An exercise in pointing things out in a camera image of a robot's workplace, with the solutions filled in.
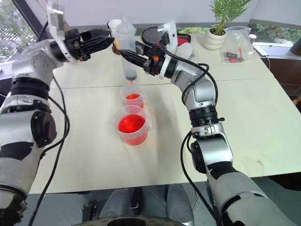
white flower pot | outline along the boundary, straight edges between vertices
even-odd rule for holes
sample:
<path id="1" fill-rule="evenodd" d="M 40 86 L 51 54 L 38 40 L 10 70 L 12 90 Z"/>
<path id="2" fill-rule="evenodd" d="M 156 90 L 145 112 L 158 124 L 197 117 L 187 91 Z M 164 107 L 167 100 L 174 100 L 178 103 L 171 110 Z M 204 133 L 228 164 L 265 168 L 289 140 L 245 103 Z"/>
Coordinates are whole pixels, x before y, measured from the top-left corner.
<path id="1" fill-rule="evenodd" d="M 210 32 L 210 29 L 205 34 L 204 46 L 208 50 L 220 49 L 226 40 L 227 33 L 224 35 L 215 35 Z"/>

trees outside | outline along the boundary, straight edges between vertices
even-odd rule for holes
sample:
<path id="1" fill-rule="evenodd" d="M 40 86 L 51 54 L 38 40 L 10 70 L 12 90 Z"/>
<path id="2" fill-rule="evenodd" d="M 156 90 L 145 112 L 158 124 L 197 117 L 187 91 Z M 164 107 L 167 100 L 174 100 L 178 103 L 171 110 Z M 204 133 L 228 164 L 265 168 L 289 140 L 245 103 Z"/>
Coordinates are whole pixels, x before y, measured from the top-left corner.
<path id="1" fill-rule="evenodd" d="M 178 33 L 182 34 L 194 34 L 194 33 L 206 33 L 209 27 L 180 27 L 177 28 Z"/>
<path id="2" fill-rule="evenodd" d="M 0 1 L 0 62 L 35 42 L 36 36 L 10 0 Z"/>
<path id="3" fill-rule="evenodd" d="M 250 24 L 249 27 L 253 31 L 257 32 L 257 42 L 274 42 L 274 38 L 286 39 L 295 43 L 301 38 L 301 30 L 286 28 L 286 27 L 275 27 L 263 24 Z"/>

plastic bag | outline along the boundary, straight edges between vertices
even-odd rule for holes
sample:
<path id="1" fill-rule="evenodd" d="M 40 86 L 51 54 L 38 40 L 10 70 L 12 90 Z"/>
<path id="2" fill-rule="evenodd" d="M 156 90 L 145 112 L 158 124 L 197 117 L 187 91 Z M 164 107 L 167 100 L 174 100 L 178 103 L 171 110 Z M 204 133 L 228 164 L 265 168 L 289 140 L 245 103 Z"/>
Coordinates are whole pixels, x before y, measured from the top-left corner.
<path id="1" fill-rule="evenodd" d="M 227 37 L 220 49 L 223 62 L 241 63 L 255 56 L 255 50 L 248 37 L 251 28 L 234 26 L 226 28 L 225 31 Z"/>

plastic measuring cup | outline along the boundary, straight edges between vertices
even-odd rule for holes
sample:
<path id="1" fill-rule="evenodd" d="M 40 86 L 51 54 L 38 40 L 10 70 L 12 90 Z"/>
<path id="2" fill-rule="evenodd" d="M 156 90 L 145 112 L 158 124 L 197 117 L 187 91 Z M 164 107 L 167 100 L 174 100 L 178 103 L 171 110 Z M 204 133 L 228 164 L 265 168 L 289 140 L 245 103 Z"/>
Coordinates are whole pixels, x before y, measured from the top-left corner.
<path id="1" fill-rule="evenodd" d="M 141 108 L 144 107 L 143 99 L 146 99 L 146 96 L 143 95 L 141 86 L 125 85 L 121 88 L 120 93 L 126 105 L 136 105 Z"/>
<path id="2" fill-rule="evenodd" d="M 115 20 L 110 20 L 107 25 L 111 31 L 111 34 L 112 36 L 115 38 L 114 39 L 114 46 L 117 48 L 117 49 L 120 49 L 120 46 L 119 46 L 119 40 L 117 39 L 116 37 L 116 30 L 117 28 L 121 25 L 122 23 L 122 20 L 119 20 L 119 19 L 115 19 Z"/>
<path id="3" fill-rule="evenodd" d="M 139 106 L 127 105 L 120 108 L 110 122 L 129 145 L 139 145 L 147 137 L 146 114 Z"/>

cable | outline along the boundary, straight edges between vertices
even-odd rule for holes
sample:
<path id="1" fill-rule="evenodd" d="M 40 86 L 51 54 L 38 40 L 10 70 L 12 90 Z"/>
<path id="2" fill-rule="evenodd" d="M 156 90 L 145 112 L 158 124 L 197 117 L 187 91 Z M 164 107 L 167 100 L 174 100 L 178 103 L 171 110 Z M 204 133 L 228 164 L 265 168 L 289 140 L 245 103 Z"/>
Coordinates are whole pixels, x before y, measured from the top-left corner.
<path id="1" fill-rule="evenodd" d="M 190 138 L 191 138 L 191 135 L 187 138 L 186 146 L 187 146 L 188 151 L 191 153 L 191 149 L 189 147 Z"/>
<path id="2" fill-rule="evenodd" d="M 217 104 L 217 99 L 218 99 L 218 88 L 217 88 L 217 85 L 216 85 L 216 82 L 213 78 L 213 76 L 208 72 L 209 71 L 209 65 L 208 64 L 196 64 L 190 60 L 187 60 L 187 59 L 184 59 L 182 57 L 179 57 L 171 52 L 169 52 L 164 44 L 162 43 L 162 40 L 160 41 L 160 46 L 161 46 L 161 49 L 163 50 L 163 52 L 167 55 L 169 55 L 170 57 L 174 58 L 174 59 L 177 59 L 177 60 L 180 60 L 182 62 L 185 62 L 189 65 L 192 65 L 192 66 L 195 66 L 196 68 L 200 69 L 201 71 L 203 71 L 203 74 L 200 75 L 197 79 L 195 79 L 191 84 L 189 84 L 183 91 L 182 93 L 182 103 L 185 105 L 185 95 L 186 95 L 186 92 L 192 87 L 194 86 L 198 81 L 200 81 L 206 74 L 209 76 L 209 78 L 211 79 L 213 85 L 214 85 L 214 89 L 215 89 L 215 105 Z"/>
<path id="3" fill-rule="evenodd" d="M 47 26 L 48 26 L 48 21 L 46 21 L 45 25 L 43 26 L 42 30 L 40 31 L 37 42 L 41 41 L 42 36 L 45 33 Z"/>
<path id="4" fill-rule="evenodd" d="M 6 96 L 5 96 L 5 95 L 3 95 L 3 94 L 1 94 L 1 93 L 0 93 L 0 96 L 1 96 L 1 97 L 4 97 L 4 98 L 6 98 Z"/>
<path id="5" fill-rule="evenodd" d="M 184 140 L 182 142 L 182 145 L 181 145 L 181 166 L 182 166 L 183 173 L 186 176 L 186 178 L 189 181 L 189 183 L 191 184 L 191 186 L 194 188 L 194 190 L 199 195 L 200 199 L 202 200 L 202 202 L 204 203 L 204 205 L 206 206 L 206 208 L 210 212 L 211 216 L 215 219 L 216 223 L 219 226 L 221 226 L 222 225 L 221 218 L 214 213 L 213 209 L 209 206 L 209 204 L 207 203 L 206 199 L 203 197 L 202 193 L 199 191 L 198 187 L 193 183 L 193 181 L 191 180 L 191 178 L 188 176 L 187 171 L 185 169 L 184 161 L 183 161 L 183 148 L 184 148 L 184 145 L 185 145 L 185 141 L 187 139 L 190 139 L 190 137 L 191 137 L 191 131 L 189 131 L 189 133 L 186 135 L 186 137 L 184 138 Z"/>
<path id="6" fill-rule="evenodd" d="M 52 99 L 51 97 L 49 97 L 49 99 L 62 111 L 62 113 L 65 115 L 65 118 L 66 118 L 67 122 L 69 123 L 69 118 L 68 118 L 66 112 L 63 110 L 63 108 L 54 99 Z M 35 217 L 37 215 L 38 209 L 39 209 L 39 207 L 41 205 L 41 202 L 42 202 L 42 200 L 44 198 L 44 195 L 45 195 L 45 193 L 46 193 L 46 191 L 47 191 L 47 189 L 48 189 L 48 187 L 49 187 L 49 185 L 50 185 L 50 183 L 51 183 L 51 181 L 53 179 L 53 176 L 55 174 L 55 170 L 56 170 L 56 167 L 57 167 L 57 164 L 58 164 L 58 160 L 60 158 L 60 154 L 61 154 L 61 150 L 62 150 L 63 144 L 64 144 L 64 139 L 62 139 L 61 145 L 60 145 L 60 147 L 59 147 L 59 149 L 57 151 L 56 159 L 55 159 L 55 163 L 53 165 L 53 169 L 52 169 L 51 175 L 50 175 L 50 177 L 48 179 L 48 182 L 46 183 L 46 185 L 45 185 L 45 187 L 44 187 L 44 189 L 43 189 L 43 191 L 42 191 L 42 193 L 41 193 L 41 195 L 39 197 L 36 209 L 32 213 L 32 216 L 30 218 L 28 226 L 32 226 L 33 221 L 34 221 L 34 219 L 35 219 Z"/>
<path id="7" fill-rule="evenodd" d="M 269 58 L 268 58 L 268 55 L 265 55 L 265 57 L 268 59 L 269 61 Z M 271 69 L 271 62 L 269 61 L 269 69 Z"/>
<path id="8" fill-rule="evenodd" d="M 42 191 L 42 193 L 41 193 L 41 195 L 40 195 L 40 197 L 38 199 L 38 202 L 37 202 L 37 205 L 36 205 L 36 209 L 32 213 L 32 216 L 30 218 L 28 226 L 32 226 L 32 224 L 34 222 L 34 219 L 35 219 L 35 217 L 37 215 L 37 212 L 39 210 L 39 207 L 41 205 L 41 202 L 42 202 L 42 200 L 44 198 L 44 195 L 45 195 L 45 193 L 46 193 L 46 191 L 47 191 L 47 189 L 48 189 L 48 187 L 49 187 L 49 185 L 50 185 L 50 183 L 51 183 L 51 181 L 52 181 L 52 179 L 54 177 L 55 170 L 57 168 L 58 160 L 60 158 L 60 154 L 61 154 L 61 150 L 62 150 L 64 141 L 65 141 L 65 138 L 68 136 L 69 131 L 70 131 L 70 121 L 69 121 L 69 118 L 68 118 L 68 115 L 67 115 L 67 111 L 66 111 L 65 98 L 64 98 L 64 95 L 63 95 L 63 91 L 62 91 L 61 87 L 59 86 L 59 84 L 58 84 L 57 80 L 55 79 L 55 77 L 53 77 L 53 79 L 54 79 L 56 85 L 58 86 L 58 88 L 60 90 L 62 101 L 63 101 L 63 108 L 52 97 L 49 97 L 49 100 L 51 100 L 60 109 L 60 111 L 64 114 L 64 117 L 65 117 L 65 119 L 64 119 L 64 135 L 63 135 L 63 138 L 60 141 L 58 141 L 54 145 L 52 145 L 52 146 L 48 147 L 47 149 L 45 149 L 43 151 L 42 155 L 41 155 L 41 158 L 42 158 L 47 151 L 49 151 L 50 149 L 52 149 L 52 148 L 54 148 L 54 147 L 56 147 L 56 146 L 58 146 L 60 144 L 60 147 L 59 147 L 59 149 L 57 151 L 57 154 L 56 154 L 55 163 L 53 165 L 53 169 L 52 169 L 51 175 L 50 175 L 50 177 L 48 179 L 48 182 L 46 183 L 46 185 L 45 185 L 45 187 L 44 187 L 44 189 L 43 189 L 43 191 Z"/>
<path id="9" fill-rule="evenodd" d="M 59 140 L 58 142 L 56 142 L 54 145 L 51 145 L 50 147 L 46 148 L 46 149 L 43 151 L 43 153 L 42 153 L 42 155 L 41 155 L 41 158 L 43 158 L 43 157 L 45 156 L 45 154 L 46 154 L 47 151 L 49 151 L 50 149 L 52 149 L 52 148 L 58 146 L 59 144 L 61 144 L 61 143 L 65 140 L 65 138 L 68 136 L 69 130 L 70 130 L 70 122 L 69 122 L 68 117 L 66 117 L 67 111 L 66 111 L 66 104 L 65 104 L 65 98 L 64 98 L 63 91 L 62 91 L 60 85 L 58 84 L 58 82 L 57 82 L 55 76 L 53 76 L 53 80 L 55 81 L 55 83 L 56 83 L 58 89 L 60 90 L 61 97 L 62 97 L 62 102 L 63 102 L 63 111 L 65 112 L 64 136 L 63 136 L 62 139 L 60 139 L 60 140 Z"/>
<path id="10" fill-rule="evenodd" d="M 104 38 L 98 40 L 97 43 L 95 43 L 95 44 L 93 44 L 91 47 L 89 47 L 88 50 L 84 49 L 85 53 L 89 53 L 91 50 L 94 49 L 94 47 L 95 47 L 96 45 L 98 45 L 99 43 L 105 41 L 106 39 L 108 39 L 108 37 L 104 37 Z"/>

